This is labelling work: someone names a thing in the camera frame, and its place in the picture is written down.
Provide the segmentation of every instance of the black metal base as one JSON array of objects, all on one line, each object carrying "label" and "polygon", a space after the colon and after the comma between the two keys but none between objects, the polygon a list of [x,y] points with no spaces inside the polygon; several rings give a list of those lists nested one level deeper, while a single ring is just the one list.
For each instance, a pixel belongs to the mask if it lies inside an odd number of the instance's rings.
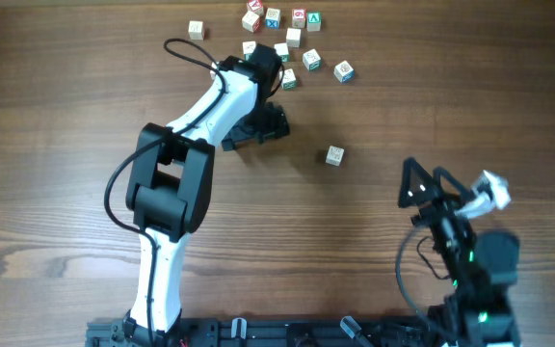
[{"label": "black metal base", "polygon": [[262,145],[266,140],[279,139],[289,134],[290,126],[284,110],[267,102],[260,113],[237,121],[222,140],[222,148],[224,151],[234,150],[238,143],[249,140],[256,140]]},{"label": "black metal base", "polygon": [[[387,317],[359,321],[361,334],[378,347],[436,346],[436,334],[416,317]],[[216,319],[181,319],[178,337],[165,346],[176,347],[354,347],[340,321],[248,321],[245,339],[231,338],[232,322]],[[86,347],[132,347],[123,333],[122,320],[90,323]]]}]

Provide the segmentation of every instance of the wooden tabletop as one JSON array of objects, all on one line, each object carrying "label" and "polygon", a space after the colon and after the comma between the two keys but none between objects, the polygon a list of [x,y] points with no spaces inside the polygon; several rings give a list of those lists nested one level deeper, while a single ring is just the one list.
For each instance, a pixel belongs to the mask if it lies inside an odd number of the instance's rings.
[{"label": "wooden tabletop", "polygon": [[[106,181],[147,122],[178,118],[210,86],[162,49],[189,20],[204,21],[217,59],[285,41],[295,3],[266,2],[281,28],[258,34],[242,28],[243,3],[0,8],[0,346],[81,346],[87,322],[131,308],[139,241],[106,217]],[[483,169],[508,178],[514,201],[473,226],[520,237],[524,346],[555,346],[555,1],[305,5],[322,30],[290,51],[299,87],[272,98],[292,134],[218,149],[184,316],[410,314],[393,271],[415,213],[397,208],[401,163],[415,156],[465,184]],[[312,48],[323,66],[307,72]],[[344,60],[356,72],[340,85]],[[324,164],[329,146],[345,148],[340,167]],[[129,222],[128,175],[113,205]],[[450,283],[413,247],[405,261],[416,302],[441,303]]]}]

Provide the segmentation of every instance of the wire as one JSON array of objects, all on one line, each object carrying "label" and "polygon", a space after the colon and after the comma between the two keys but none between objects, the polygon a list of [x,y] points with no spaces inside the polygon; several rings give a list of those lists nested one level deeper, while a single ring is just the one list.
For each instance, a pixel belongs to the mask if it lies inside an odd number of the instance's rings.
[{"label": "wire", "polygon": [[284,63],[282,63],[279,67],[281,68],[281,77],[279,78],[279,83],[276,88],[269,93],[269,97],[273,96],[278,91],[279,86],[281,86],[281,82],[284,80]]},{"label": "wire", "polygon": [[[446,342],[458,341],[459,339],[455,334],[445,330],[444,328],[441,328],[440,325],[432,321],[425,314],[421,313],[421,310],[416,306],[414,301],[410,298],[410,295],[406,291],[406,288],[404,287],[404,283],[402,282],[401,265],[402,265],[402,256],[404,255],[404,250],[406,249],[406,245],[410,241],[410,239],[420,229],[421,229],[420,227],[416,227],[412,229],[409,232],[409,234],[406,236],[406,238],[402,241],[402,244],[400,245],[400,251],[397,253],[397,257],[395,258],[395,278],[397,279],[397,284],[400,287],[400,292],[402,292],[402,296],[404,297],[404,300],[406,300],[406,303],[410,306],[412,310],[414,310],[414,313],[417,315],[417,317],[419,317],[419,319],[421,319],[425,324],[428,325],[430,330],[440,334],[442,338],[445,339]],[[459,345],[469,346],[470,343],[468,343],[467,341],[460,340]]]},{"label": "wire", "polygon": [[434,276],[436,276],[437,279],[439,280],[449,280],[451,277],[449,275],[445,276],[445,277],[441,277],[436,270],[434,269],[434,267],[432,266],[432,264],[428,261],[428,258],[425,257],[425,255],[423,255],[423,253],[421,253],[421,250],[419,250],[419,248],[421,247],[421,244],[423,242],[425,242],[425,240],[429,240],[430,236],[425,236],[424,238],[421,239],[421,241],[419,241],[418,244],[416,244],[416,252],[419,253],[419,256],[421,257],[421,259],[423,259],[423,261],[425,261],[425,263],[428,265],[428,267],[430,268],[430,270],[432,270],[432,273],[434,273]]},{"label": "wire", "polygon": [[189,58],[189,57],[186,57],[184,55],[181,55],[179,53],[174,52],[173,50],[168,48],[168,45],[171,42],[183,42],[183,43],[190,44],[193,47],[195,47],[196,49],[198,49],[200,52],[202,52],[202,54],[204,54],[207,58],[209,58],[209,60],[211,60],[212,63],[217,65],[218,63],[215,61],[215,59],[213,59],[213,57],[211,57],[211,55],[209,53],[207,53],[204,49],[202,49],[202,47],[200,47],[197,44],[195,44],[193,42],[190,42],[188,40],[168,39],[168,40],[164,41],[164,49],[167,52],[171,53],[173,56],[175,56],[177,58],[180,58],[180,59],[183,59],[184,61],[199,65],[201,67],[205,67],[209,70],[212,70],[212,71],[216,72],[216,75],[220,77],[220,80],[222,82],[223,87],[220,89],[220,92],[218,93],[218,96],[216,96],[215,100],[213,100],[213,102],[209,106],[207,106],[207,108],[200,115],[198,115],[194,120],[192,120],[190,123],[188,123],[182,129],[177,130],[174,133],[170,132],[170,133],[166,134],[164,137],[150,142],[149,144],[137,149],[136,151],[134,151],[134,153],[132,153],[130,156],[128,156],[125,160],[123,160],[123,162],[121,162],[121,164],[119,164],[119,166],[115,169],[115,171],[111,175],[111,178],[108,180],[108,183],[106,184],[106,189],[104,190],[104,210],[106,211],[106,214],[111,219],[111,221],[113,221],[113,223],[115,223],[119,227],[122,227],[123,229],[126,229],[126,230],[129,230],[129,231],[135,232],[139,235],[142,235],[144,238],[146,238],[149,241],[149,244],[151,245],[151,265],[150,265],[150,270],[149,270],[149,284],[148,284],[147,293],[146,293],[146,323],[147,323],[147,331],[148,331],[148,335],[149,335],[149,344],[150,344],[151,347],[154,346],[154,344],[155,344],[155,341],[153,339],[153,328],[152,328],[152,322],[151,322],[151,307],[153,305],[153,299],[152,299],[153,278],[155,277],[155,266],[156,266],[157,252],[158,252],[159,247],[155,243],[155,240],[151,236],[149,236],[145,231],[141,231],[137,227],[132,227],[130,225],[127,225],[126,223],[119,220],[117,218],[117,216],[115,216],[115,214],[113,213],[113,210],[111,209],[111,192],[113,191],[113,186],[115,185],[115,181],[117,181],[117,178],[119,177],[119,175],[123,172],[123,170],[128,165],[130,165],[130,163],[132,163],[134,160],[136,160],[138,157],[143,155],[148,150],[150,150],[150,149],[152,149],[156,146],[162,145],[168,139],[170,139],[172,136],[181,135],[181,134],[189,131],[190,129],[193,129],[194,127],[196,127],[198,122],[201,121],[220,102],[220,100],[222,99],[222,97],[225,94],[225,89],[226,89],[226,87],[225,87],[226,86],[226,80],[224,79],[224,76],[222,75],[222,73],[219,70],[217,70],[216,68],[213,68],[210,65],[207,65],[203,62],[200,62],[196,59],[192,59],[192,58]]}]

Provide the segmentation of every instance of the wood grain surface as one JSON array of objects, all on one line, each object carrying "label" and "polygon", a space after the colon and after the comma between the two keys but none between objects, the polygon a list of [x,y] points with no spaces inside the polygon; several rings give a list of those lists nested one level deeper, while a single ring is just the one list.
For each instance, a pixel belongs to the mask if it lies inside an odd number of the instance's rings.
[{"label": "wood grain surface", "polygon": [[[323,29],[291,49],[300,86],[274,97],[292,135],[218,151],[184,316],[409,313],[393,267],[415,213],[396,205],[413,155],[464,183],[482,169],[509,179],[514,202],[473,225],[520,237],[511,296],[524,346],[555,346],[555,1],[305,4]],[[106,217],[104,186],[147,122],[178,118],[211,83],[165,39],[187,37],[195,19],[218,59],[241,56],[245,40],[285,40],[289,18],[253,35],[244,7],[0,8],[0,346],[81,346],[88,321],[131,307],[139,241]],[[323,58],[312,73],[301,62],[311,48]],[[343,60],[356,75],[340,85]],[[346,149],[339,168],[323,163],[330,145]],[[113,202],[129,222],[128,174]],[[413,250],[404,269],[421,306],[451,290]]]}]

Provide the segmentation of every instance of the wooden table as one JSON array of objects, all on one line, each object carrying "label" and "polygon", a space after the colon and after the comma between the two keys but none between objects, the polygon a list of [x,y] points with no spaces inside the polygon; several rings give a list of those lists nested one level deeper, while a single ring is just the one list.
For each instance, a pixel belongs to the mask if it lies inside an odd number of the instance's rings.
[{"label": "wooden table", "polygon": [[[519,235],[524,346],[555,346],[555,2],[305,4],[323,29],[291,50],[300,86],[273,98],[292,134],[218,150],[184,316],[409,313],[393,266],[415,213],[396,206],[413,155],[464,183],[482,169],[509,179],[514,202],[473,225]],[[218,59],[285,40],[289,18],[253,35],[244,6],[0,8],[1,346],[80,346],[88,321],[132,306],[139,241],[106,217],[105,183],[147,122],[178,118],[208,89],[206,70],[162,49],[188,20],[205,22],[201,44]],[[311,48],[323,58],[313,73],[301,63]],[[356,70],[346,85],[332,75],[343,60]],[[339,168],[323,163],[330,145],[346,149]],[[127,175],[113,202],[130,221]],[[421,306],[451,290],[412,248],[404,269]]]}]

